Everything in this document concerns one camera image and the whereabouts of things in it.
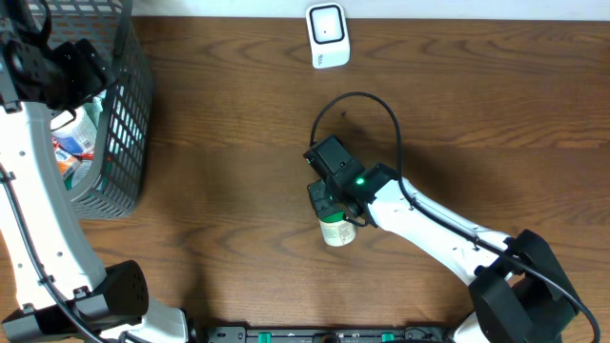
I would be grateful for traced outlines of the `green lid white jar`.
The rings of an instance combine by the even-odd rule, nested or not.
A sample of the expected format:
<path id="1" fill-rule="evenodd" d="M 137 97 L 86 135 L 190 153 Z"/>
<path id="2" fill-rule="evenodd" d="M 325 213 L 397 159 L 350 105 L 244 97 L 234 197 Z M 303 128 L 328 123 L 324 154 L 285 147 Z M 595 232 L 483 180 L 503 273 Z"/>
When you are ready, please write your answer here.
<path id="1" fill-rule="evenodd" d="M 342 247 L 356 238 L 356 226 L 344 219 L 344 212 L 337 212 L 319 220 L 324 242 L 331 247 Z"/>

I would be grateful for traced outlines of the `mint green wipes pack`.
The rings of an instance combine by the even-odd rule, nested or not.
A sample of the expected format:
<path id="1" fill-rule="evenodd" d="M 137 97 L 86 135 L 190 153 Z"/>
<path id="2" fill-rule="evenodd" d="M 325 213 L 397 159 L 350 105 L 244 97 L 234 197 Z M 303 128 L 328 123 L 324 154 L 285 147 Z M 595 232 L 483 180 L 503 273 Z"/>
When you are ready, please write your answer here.
<path id="1" fill-rule="evenodd" d="M 99 126 L 100 117 L 104 110 L 103 101 L 104 101 L 103 97 L 95 96 L 91 102 L 90 115 L 91 115 L 91 120 L 96 127 Z"/>

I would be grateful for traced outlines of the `white tub blue label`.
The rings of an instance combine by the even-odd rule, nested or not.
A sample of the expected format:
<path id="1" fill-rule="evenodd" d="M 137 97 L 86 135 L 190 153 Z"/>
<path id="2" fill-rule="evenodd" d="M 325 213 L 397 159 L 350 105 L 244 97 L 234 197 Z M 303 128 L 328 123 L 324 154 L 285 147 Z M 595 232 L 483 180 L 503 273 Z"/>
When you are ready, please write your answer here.
<path id="1" fill-rule="evenodd" d="M 51 135 L 72 155 L 94 152 L 97 128 L 83 107 L 63 111 L 51 120 Z"/>

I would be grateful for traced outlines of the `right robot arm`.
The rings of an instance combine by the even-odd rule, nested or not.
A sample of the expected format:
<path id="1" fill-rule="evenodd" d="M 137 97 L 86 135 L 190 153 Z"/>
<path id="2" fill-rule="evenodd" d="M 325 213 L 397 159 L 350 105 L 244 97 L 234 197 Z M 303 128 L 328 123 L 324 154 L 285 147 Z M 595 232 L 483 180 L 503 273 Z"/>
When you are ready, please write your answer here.
<path id="1" fill-rule="evenodd" d="M 320 222 L 393 233 L 466 285 L 473 311 L 448 341 L 558 342 L 579 314 L 591 314 L 540 235 L 523 231 L 512 237 L 481 227 L 383 164 L 367 169 L 353 157 L 307 161 L 319 177 L 307 190 Z"/>

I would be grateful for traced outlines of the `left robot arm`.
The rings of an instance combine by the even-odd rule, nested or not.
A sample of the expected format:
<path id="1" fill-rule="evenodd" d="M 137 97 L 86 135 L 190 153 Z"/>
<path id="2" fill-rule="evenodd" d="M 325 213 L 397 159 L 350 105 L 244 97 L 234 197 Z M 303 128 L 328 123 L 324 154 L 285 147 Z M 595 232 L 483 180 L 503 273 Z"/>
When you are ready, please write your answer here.
<path id="1" fill-rule="evenodd" d="M 139 265 L 105 266 L 84 219 L 138 200 L 153 100 L 129 1 L 1 5 L 1 233 L 17 309 L 11 342 L 194 342 Z"/>

